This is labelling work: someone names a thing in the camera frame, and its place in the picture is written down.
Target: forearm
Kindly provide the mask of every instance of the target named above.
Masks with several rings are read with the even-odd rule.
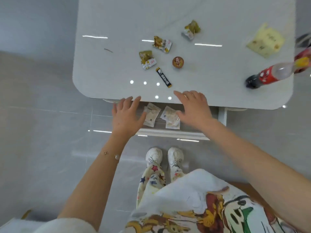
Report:
[[[115,155],[121,155],[127,141],[122,135],[111,135],[58,218],[79,218],[98,231],[118,164]]]
[[[257,146],[236,136],[218,121],[204,126],[202,131],[221,147],[243,171],[249,183],[283,219],[304,231],[310,231],[309,180]]]

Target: yellow bottle cap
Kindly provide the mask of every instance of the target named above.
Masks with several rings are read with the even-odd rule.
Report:
[[[310,63],[310,59],[308,57],[303,57],[295,61],[295,66],[297,68],[305,68],[309,66],[309,63]]]

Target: gold snack wrapper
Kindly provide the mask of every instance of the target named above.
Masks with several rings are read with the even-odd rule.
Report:
[[[194,35],[199,33],[201,28],[198,23],[193,20],[189,25],[185,26],[184,30],[181,32],[183,36],[186,36],[190,41],[194,39]]]
[[[151,50],[145,50],[139,52],[139,57],[141,58],[142,68],[144,70],[149,69],[150,67],[156,64],[156,59],[152,56]]]
[[[163,50],[165,53],[169,53],[171,49],[172,42],[170,40],[159,38],[158,36],[154,36],[153,46]]]

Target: person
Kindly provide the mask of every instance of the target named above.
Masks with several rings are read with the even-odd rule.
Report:
[[[184,113],[177,112],[180,120],[215,142],[271,208],[262,207],[252,196],[205,170],[184,174],[184,155],[178,148],[168,151],[172,183],[166,185],[160,166],[162,151],[153,148],[146,155],[147,169],[139,183],[136,210],[123,232],[311,232],[311,182],[214,119],[202,93],[174,94],[185,109]],[[131,101],[132,97],[123,98],[113,106],[109,140],[57,219],[45,223],[36,233],[99,230],[123,148],[146,117],[143,113],[136,118],[140,97]]]

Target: finger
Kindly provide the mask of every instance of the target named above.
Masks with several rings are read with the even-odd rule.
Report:
[[[124,104],[123,104],[123,109],[127,110],[130,108],[132,99],[133,99],[132,96],[125,99]]]
[[[200,95],[201,100],[207,102],[207,99],[206,99],[206,97],[204,96],[204,94],[202,94],[201,92],[199,92],[199,95]]]
[[[112,116],[115,116],[117,114],[117,105],[115,103],[112,105],[111,112],[112,112]]]
[[[117,105],[117,111],[119,111],[119,110],[121,110],[121,109],[123,108],[123,103],[124,103],[124,101],[125,101],[125,98],[122,98],[122,99],[119,101],[119,103],[118,103],[118,105]]]
[[[137,110],[141,98],[142,98],[141,96],[138,96],[138,97],[135,98],[135,100],[133,101],[133,103],[131,105],[131,109],[132,110],[134,110],[134,111]]]
[[[179,101],[181,102],[181,103],[186,103],[188,100],[187,100],[187,98],[185,97],[185,95],[184,94],[182,94],[181,92],[179,92],[179,91],[174,91],[174,95],[175,96],[177,96],[177,98],[179,99]]]
[[[193,98],[193,95],[191,92],[188,92],[188,91],[184,91],[183,94],[188,98],[188,100],[192,99]]]
[[[197,98],[197,99],[200,99],[200,95],[197,91],[190,91],[192,93],[192,95]]]
[[[144,121],[146,119],[147,112],[143,112],[138,120],[139,128],[141,128],[144,125]]]
[[[177,110],[177,111],[176,111],[176,114],[177,114],[177,116],[179,117],[179,119],[180,119],[182,122],[184,122],[184,121],[186,120],[186,115],[185,115],[185,113],[183,113],[183,112]]]

